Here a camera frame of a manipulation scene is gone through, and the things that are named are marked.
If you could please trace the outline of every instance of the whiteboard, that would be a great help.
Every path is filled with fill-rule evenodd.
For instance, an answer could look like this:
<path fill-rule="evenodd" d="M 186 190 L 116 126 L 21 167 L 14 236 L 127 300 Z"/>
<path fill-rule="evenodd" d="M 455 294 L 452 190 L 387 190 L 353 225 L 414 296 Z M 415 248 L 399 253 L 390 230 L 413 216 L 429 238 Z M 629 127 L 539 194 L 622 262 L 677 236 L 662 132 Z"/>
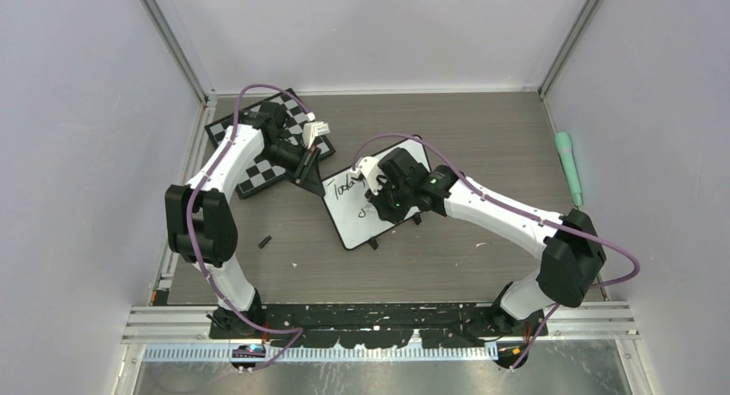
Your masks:
<path fill-rule="evenodd" d="M 416 141 L 402 141 L 372 157 L 383 158 L 396 148 L 408 150 L 416 161 L 423 164 L 429 171 L 431 170 L 426 150 Z M 368 191 L 367 183 L 365 180 L 357 182 L 350 179 L 348 168 L 322 181 L 325 186 L 325 197 L 322 200 L 325 202 L 327 212 L 332 218 L 332 223 L 335 225 L 344 248 L 353 250 L 370 238 L 377 237 L 396 225 L 378 218 L 375 207 L 365 198 L 365 193 Z M 412 207 L 404 220 L 410 219 L 417 212 L 418 208 Z"/>

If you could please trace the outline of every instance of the white bracket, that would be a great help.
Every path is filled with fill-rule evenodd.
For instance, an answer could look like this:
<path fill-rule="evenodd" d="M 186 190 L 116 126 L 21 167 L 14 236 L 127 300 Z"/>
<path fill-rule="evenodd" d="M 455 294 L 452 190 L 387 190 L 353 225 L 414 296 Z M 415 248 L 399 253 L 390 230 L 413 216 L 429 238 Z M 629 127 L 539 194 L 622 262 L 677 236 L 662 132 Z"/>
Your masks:
<path fill-rule="evenodd" d="M 368 183 L 368 188 L 370 188 L 370 191 L 374 195 L 378 195 L 380 189 L 383 188 L 382 184 L 378 182 L 378 176 L 383 176 L 383 171 L 378 167 L 378 161 L 378 158 L 375 157 L 363 157 L 357 161 L 354 170 L 347 170 L 350 178 L 353 180 L 365 178 L 365 182 Z"/>
<path fill-rule="evenodd" d="M 304 140 L 304 144 L 306 145 L 306 148 L 312 147 L 312 144 L 314 144 L 314 139 L 319 137 L 320 135 L 325 135 L 330 133 L 330 126 L 327 125 L 326 122 L 323 121 L 314 121 L 314 122 L 307 122 L 304 125 L 304 131 L 302 132 L 302 139 Z"/>

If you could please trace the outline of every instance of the metal floor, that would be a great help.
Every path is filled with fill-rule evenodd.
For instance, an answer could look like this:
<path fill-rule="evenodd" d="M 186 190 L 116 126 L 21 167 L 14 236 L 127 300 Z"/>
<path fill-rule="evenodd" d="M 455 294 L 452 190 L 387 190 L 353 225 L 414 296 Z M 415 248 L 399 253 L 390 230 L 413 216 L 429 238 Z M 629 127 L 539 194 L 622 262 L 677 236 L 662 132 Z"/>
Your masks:
<path fill-rule="evenodd" d="M 321 163 L 322 176 L 347 167 L 370 136 L 416 133 L 500 194 L 556 212 L 572 206 L 536 93 L 316 96 L 304 101 L 318 120 L 329 122 L 337 149 Z M 219 100 L 216 118 L 230 114 L 233 103 Z M 378 141 L 368 152 L 393 142 Z M 432 166 L 438 164 L 435 156 L 430 160 Z M 380 237 L 378 250 L 365 245 L 346 251 L 322 200 L 287 182 L 245 201 L 234 196 L 231 208 L 241 267 L 269 303 L 490 301 L 507 282 L 538 266 L 507 240 L 433 213 L 425 214 L 420 226 L 406 222 Z M 258 249 L 268 235 L 272 240 Z M 215 301 L 200 273 L 181 260 L 168 302 Z"/>
<path fill-rule="evenodd" d="M 514 374 L 491 361 L 289 363 L 240 375 L 225 363 L 145 362 L 138 382 L 138 395 L 632 393 L 614 341 L 538 342 Z"/>

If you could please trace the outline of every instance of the gray table surface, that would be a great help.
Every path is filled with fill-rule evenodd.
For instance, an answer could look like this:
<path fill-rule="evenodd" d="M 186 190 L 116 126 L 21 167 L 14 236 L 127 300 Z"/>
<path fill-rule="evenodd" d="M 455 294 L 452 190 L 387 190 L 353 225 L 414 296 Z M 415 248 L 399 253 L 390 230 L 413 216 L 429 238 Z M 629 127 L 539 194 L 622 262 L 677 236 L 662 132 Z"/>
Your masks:
<path fill-rule="evenodd" d="M 386 131 L 417 133 L 486 187 L 533 207 L 566 213 L 572 201 L 536 93 L 312 96 L 303 98 L 330 124 L 337 153 L 322 176 L 348 166 L 362 142 Z M 233 111 L 220 100 L 216 117 Z M 378 141 L 367 153 L 394 143 Z M 430 156 L 432 165 L 438 164 Z M 424 215 L 347 251 L 322 200 L 279 182 L 231 204 L 238 261 L 264 302 L 490 301 L 509 281 L 538 267 L 527 252 L 476 225 Z M 272 240 L 262 250 L 258 243 Z M 591 296 L 599 298 L 598 293 Z M 177 266 L 168 302 L 212 304 L 208 284 L 190 264 Z"/>

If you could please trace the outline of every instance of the metal frame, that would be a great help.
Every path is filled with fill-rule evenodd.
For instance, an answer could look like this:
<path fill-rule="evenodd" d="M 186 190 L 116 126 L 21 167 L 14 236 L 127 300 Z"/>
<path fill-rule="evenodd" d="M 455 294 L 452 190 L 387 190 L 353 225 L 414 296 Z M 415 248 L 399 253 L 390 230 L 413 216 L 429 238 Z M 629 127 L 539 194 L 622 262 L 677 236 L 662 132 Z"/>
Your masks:
<path fill-rule="evenodd" d="M 583 8 L 578 13 L 578 19 L 575 21 L 575 23 L 573 23 L 572 28 L 566 37 L 566 40 L 563 41 L 563 45 L 558 51 L 558 55 L 555 57 L 553 64 L 550 65 L 550 69 L 547 70 L 545 80 L 542 82 L 542 85 L 537 90 L 542 100 L 544 100 L 545 97 L 548 95 L 550 88 L 555 82 L 555 78 L 560 73 L 560 70 L 563 68 L 563 65 L 570 56 L 572 49 L 575 47 L 576 42 L 578 42 L 580 35 L 585 31 L 585 27 L 588 26 L 588 23 L 591 21 L 591 18 L 593 17 L 593 14 L 596 12 L 596 9 L 598 8 L 598 5 L 600 3 L 601 0 L 585 0 Z"/>
<path fill-rule="evenodd" d="M 215 94 L 208 97 L 208 101 L 203 109 L 201 118 L 195 126 L 188 154 L 188 161 L 185 164 L 185 169 L 182 174 L 183 181 L 187 181 L 201 169 L 206 149 L 205 126 L 213 122 L 217 104 L 218 97 Z M 172 252 L 170 246 L 167 244 L 167 239 L 165 239 L 158 276 L 152 288 L 153 290 L 168 290 L 172 287 L 172 277 L 175 274 L 175 268 L 177 267 L 177 259 L 179 256 L 180 255 L 177 253 Z"/>
<path fill-rule="evenodd" d="M 478 304 L 487 307 L 490 304 Z M 232 350 L 259 340 L 211 340 L 211 320 L 207 317 L 217 306 L 135 306 L 124 330 L 124 358 L 114 395 L 131 395 L 144 361 L 225 362 Z M 561 307 L 547 321 L 548 335 L 540 341 L 610 340 L 616 343 L 632 392 L 652 394 L 641 355 L 640 334 L 627 302 L 585 302 L 579 308 Z M 500 342 L 521 342 L 518 336 Z M 403 349 L 290 349 L 281 362 L 344 361 L 484 361 L 491 358 L 492 343 L 473 349 L 422 349 L 421 338 L 414 333 Z M 278 349 L 269 348 L 268 356 Z"/>
<path fill-rule="evenodd" d="M 180 42 L 177 40 L 175 34 L 172 31 L 172 28 L 170 27 L 170 24 L 168 23 L 167 19 L 164 17 L 164 14 L 162 10 L 160 9 L 159 3 L 157 0 L 139 0 L 142 2 L 142 6 L 145 7 L 145 10 L 147 11 L 147 14 L 150 16 L 150 19 L 152 19 L 152 23 L 154 23 L 155 28 L 157 28 L 158 33 L 160 37 L 162 38 L 164 44 L 167 46 L 167 48 L 170 50 L 170 55 L 172 55 L 172 58 L 177 63 L 177 66 L 180 68 L 180 71 L 185 76 L 185 80 L 188 81 L 188 84 L 190 85 L 190 88 L 193 89 L 193 92 L 198 97 L 198 99 L 201 102 L 205 102 L 207 99 L 207 93 L 203 89 L 200 80 L 195 75 L 195 71 L 193 70 L 193 67 L 190 65 L 188 61 L 188 57 L 185 56 L 185 52 L 183 51 L 183 48 L 180 46 Z"/>
<path fill-rule="evenodd" d="M 478 304 L 488 307 L 490 304 Z M 211 341 L 208 314 L 218 306 L 135 306 L 127 320 L 122 343 L 237 343 L 245 340 Z M 626 302 L 585 302 L 572 309 L 561 307 L 547 321 L 547 336 L 538 340 L 636 340 L 640 339 L 634 315 Z M 501 342 L 522 341 L 507 336 Z"/>

